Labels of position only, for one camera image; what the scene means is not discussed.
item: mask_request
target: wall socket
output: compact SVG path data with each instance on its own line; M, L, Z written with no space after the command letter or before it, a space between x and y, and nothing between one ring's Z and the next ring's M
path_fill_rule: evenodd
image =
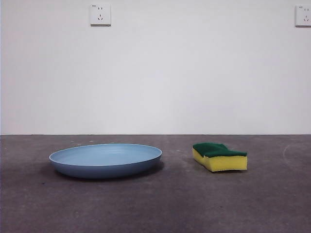
M111 25L111 5L109 3L90 5L89 21L91 25Z
M296 5L295 25L311 27L311 4Z

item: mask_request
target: blue plate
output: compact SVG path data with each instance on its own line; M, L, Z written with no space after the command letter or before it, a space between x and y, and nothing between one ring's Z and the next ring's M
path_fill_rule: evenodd
M115 178L145 171L160 160L162 151L139 144L98 144L73 147L50 155L55 169L65 175Z

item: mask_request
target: kitchen sponge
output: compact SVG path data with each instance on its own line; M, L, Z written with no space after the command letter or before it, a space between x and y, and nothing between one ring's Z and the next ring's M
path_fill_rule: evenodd
M247 153L229 150L223 144L198 143L192 148L194 159L210 171L247 170Z

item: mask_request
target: white wall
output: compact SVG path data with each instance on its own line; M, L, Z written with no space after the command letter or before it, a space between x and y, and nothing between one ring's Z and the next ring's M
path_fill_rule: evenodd
M1 134L311 133L306 0L1 0Z

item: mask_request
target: gray floor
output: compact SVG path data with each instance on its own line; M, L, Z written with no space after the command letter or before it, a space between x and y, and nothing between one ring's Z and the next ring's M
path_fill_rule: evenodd
M211 173L192 144L248 152L248 170ZM152 170L81 180L54 171L48 156L99 143L163 150ZM309 233L311 135L80 135L1 137L2 233Z

